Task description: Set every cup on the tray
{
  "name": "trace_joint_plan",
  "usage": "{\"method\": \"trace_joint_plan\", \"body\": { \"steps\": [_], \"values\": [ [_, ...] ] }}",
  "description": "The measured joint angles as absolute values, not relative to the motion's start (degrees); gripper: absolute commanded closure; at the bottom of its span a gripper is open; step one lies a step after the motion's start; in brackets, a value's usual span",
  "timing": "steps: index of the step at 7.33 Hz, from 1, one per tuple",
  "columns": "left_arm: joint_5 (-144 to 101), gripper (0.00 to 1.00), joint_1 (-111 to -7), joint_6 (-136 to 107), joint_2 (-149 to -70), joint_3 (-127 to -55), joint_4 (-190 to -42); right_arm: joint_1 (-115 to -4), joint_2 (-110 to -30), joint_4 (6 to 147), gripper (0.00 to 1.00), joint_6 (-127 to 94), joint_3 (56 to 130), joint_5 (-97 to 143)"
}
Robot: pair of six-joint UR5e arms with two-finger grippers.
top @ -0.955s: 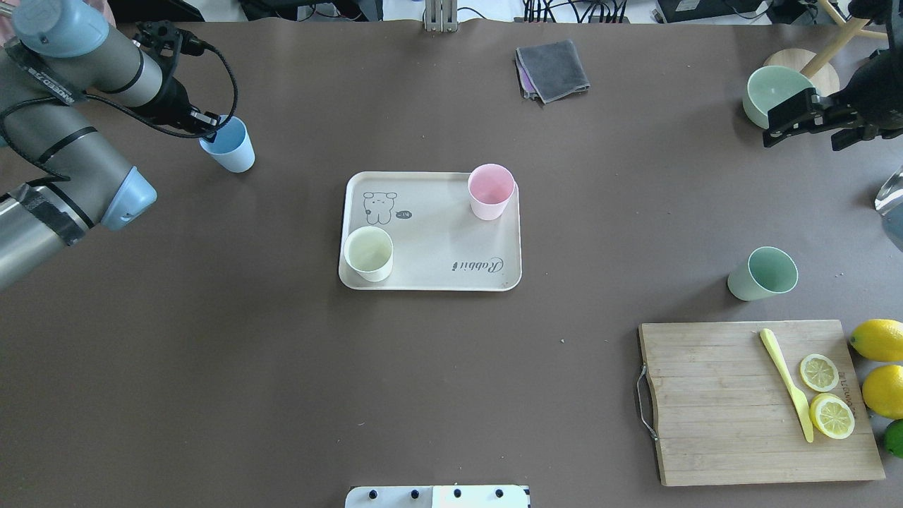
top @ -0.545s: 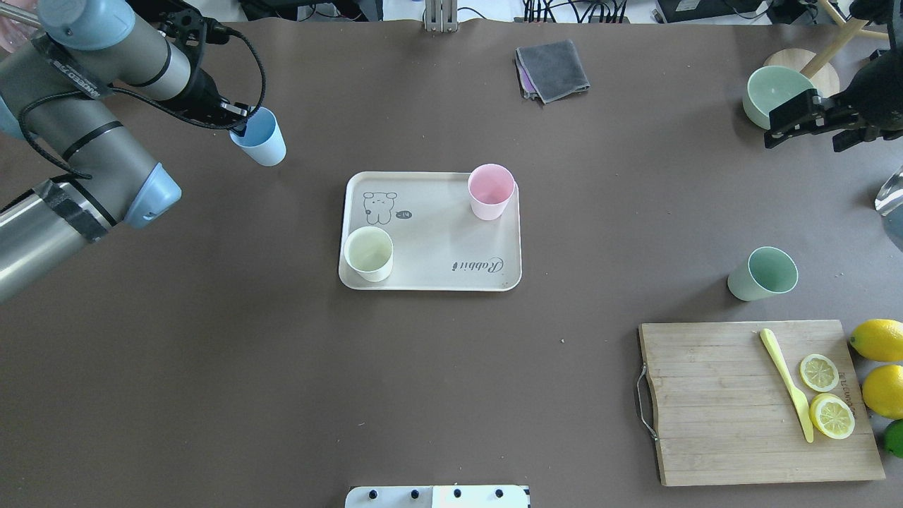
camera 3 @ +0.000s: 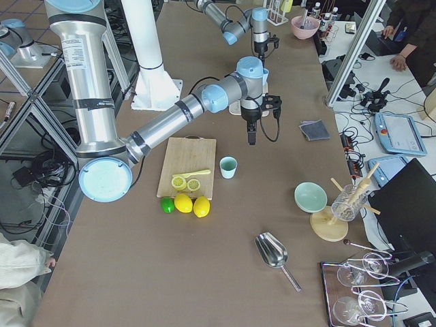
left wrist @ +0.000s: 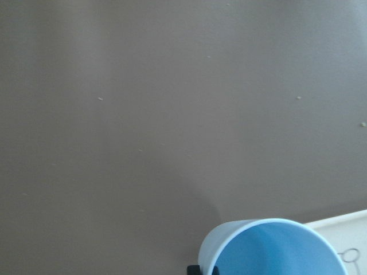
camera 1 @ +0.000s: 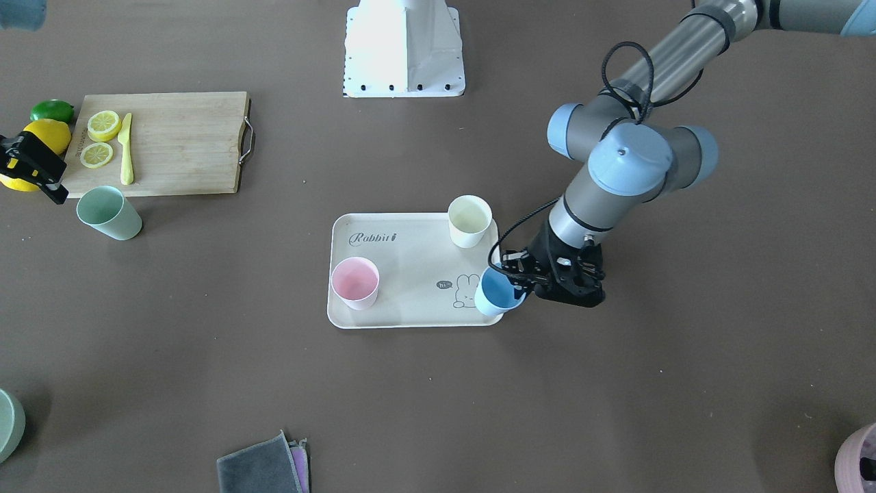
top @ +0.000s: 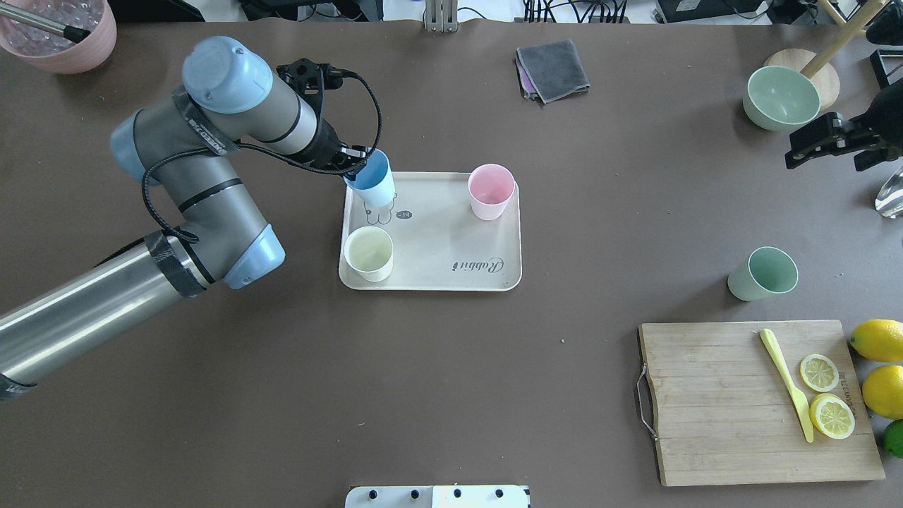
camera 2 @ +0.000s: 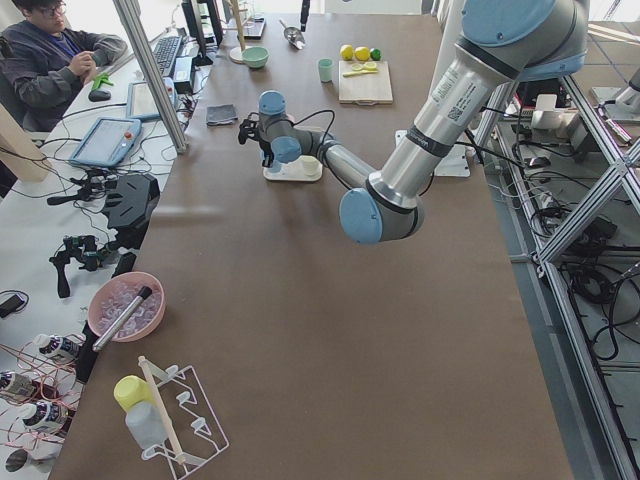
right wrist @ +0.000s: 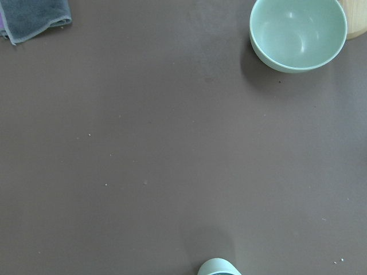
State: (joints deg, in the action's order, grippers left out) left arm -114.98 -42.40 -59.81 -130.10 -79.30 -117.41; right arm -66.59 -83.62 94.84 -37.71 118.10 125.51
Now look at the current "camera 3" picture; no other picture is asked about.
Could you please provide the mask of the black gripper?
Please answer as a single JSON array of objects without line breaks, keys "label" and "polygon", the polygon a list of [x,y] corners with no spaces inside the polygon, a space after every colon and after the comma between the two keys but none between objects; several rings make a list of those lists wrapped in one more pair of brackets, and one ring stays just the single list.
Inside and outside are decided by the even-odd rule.
[{"label": "black gripper", "polygon": [[247,122],[247,142],[250,146],[256,144],[257,121],[262,113],[272,111],[273,116],[279,120],[281,116],[282,101],[278,95],[261,95],[258,98],[247,97],[240,101],[241,116]]},{"label": "black gripper", "polygon": [[270,52],[271,54],[274,52],[275,49],[278,49],[279,47],[279,38],[274,34],[270,35],[269,32],[264,33],[251,33],[251,52],[252,55],[255,55],[260,61],[265,61],[266,58],[268,58],[268,54],[266,52],[268,51],[268,45],[272,44],[273,49]]}]

